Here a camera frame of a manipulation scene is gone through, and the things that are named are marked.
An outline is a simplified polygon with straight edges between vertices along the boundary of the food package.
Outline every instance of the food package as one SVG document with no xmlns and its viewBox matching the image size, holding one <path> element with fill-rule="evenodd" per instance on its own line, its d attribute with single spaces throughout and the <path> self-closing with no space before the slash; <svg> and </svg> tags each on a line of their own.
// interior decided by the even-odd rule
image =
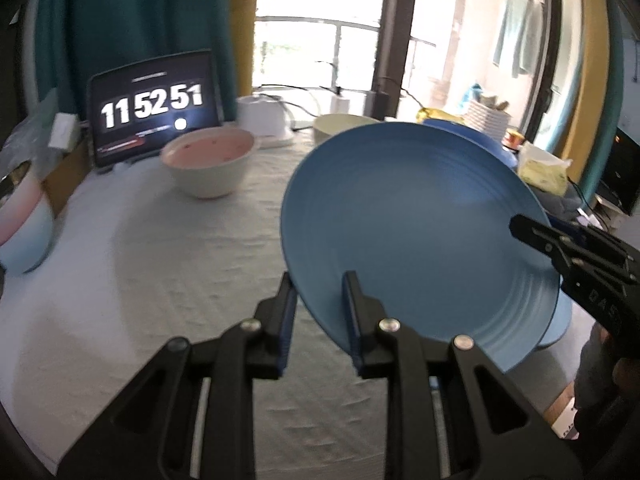
<svg viewBox="0 0 640 480">
<path fill-rule="evenodd" d="M 518 157 L 518 176 L 531 186 L 564 196 L 569 184 L 566 170 L 571 163 L 525 142 Z"/>
</svg>

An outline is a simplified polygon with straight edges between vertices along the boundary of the tablet screen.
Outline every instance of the tablet screen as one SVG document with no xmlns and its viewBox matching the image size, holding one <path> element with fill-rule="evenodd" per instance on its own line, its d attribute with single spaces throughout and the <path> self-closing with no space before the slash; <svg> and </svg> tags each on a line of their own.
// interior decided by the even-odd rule
<svg viewBox="0 0 640 480">
<path fill-rule="evenodd" d="M 98 168 L 157 153 L 191 130 L 220 126 L 211 52 L 157 57 L 95 75 L 88 113 Z"/>
</svg>

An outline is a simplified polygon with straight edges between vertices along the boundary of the light blue towel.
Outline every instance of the light blue towel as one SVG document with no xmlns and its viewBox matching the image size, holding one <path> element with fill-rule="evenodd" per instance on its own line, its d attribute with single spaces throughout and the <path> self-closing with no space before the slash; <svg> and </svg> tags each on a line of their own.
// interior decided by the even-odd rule
<svg viewBox="0 0 640 480">
<path fill-rule="evenodd" d="M 518 77 L 521 73 L 532 72 L 537 57 L 532 53 L 531 41 L 537 35 L 534 19 L 533 0 L 505 0 L 502 5 L 500 29 L 495 41 L 494 65 Z"/>
</svg>

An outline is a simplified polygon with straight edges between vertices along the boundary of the blue bowl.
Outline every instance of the blue bowl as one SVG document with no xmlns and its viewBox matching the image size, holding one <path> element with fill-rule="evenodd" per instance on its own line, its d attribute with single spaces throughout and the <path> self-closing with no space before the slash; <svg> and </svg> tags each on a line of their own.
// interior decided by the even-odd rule
<svg viewBox="0 0 640 480">
<path fill-rule="evenodd" d="M 469 139 L 476 144 L 480 144 L 480 146 L 512 170 L 514 170 L 518 165 L 518 159 L 515 155 L 508 150 L 505 150 L 500 142 L 493 140 L 491 137 L 479 132 L 478 130 L 469 128 L 464 124 L 451 123 L 450 121 L 443 121 L 440 119 L 425 119 L 422 124 L 425 126 L 432 126 L 433 128 L 439 128 L 446 132 L 451 132 L 452 134 L 458 134 L 465 137 L 465 139 Z"/>
</svg>

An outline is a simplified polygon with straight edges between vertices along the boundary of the metal rivet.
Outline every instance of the metal rivet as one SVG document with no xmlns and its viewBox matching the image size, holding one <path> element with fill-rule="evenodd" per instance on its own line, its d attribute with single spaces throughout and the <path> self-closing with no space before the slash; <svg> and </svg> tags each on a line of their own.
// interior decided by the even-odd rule
<svg viewBox="0 0 640 480">
<path fill-rule="evenodd" d="M 382 332 L 397 332 L 400 330 L 400 322 L 392 317 L 385 317 L 385 319 L 381 319 L 378 326 Z"/>
<path fill-rule="evenodd" d="M 255 317 L 250 317 L 240 323 L 240 328 L 245 332 L 258 332 L 262 328 L 262 323 Z"/>
<path fill-rule="evenodd" d="M 187 346 L 189 346 L 189 342 L 183 337 L 174 337 L 166 344 L 169 352 L 182 352 Z"/>
<path fill-rule="evenodd" d="M 471 350 L 474 347 L 474 340 L 468 335 L 457 335 L 453 339 L 453 344 L 459 350 Z"/>
</svg>

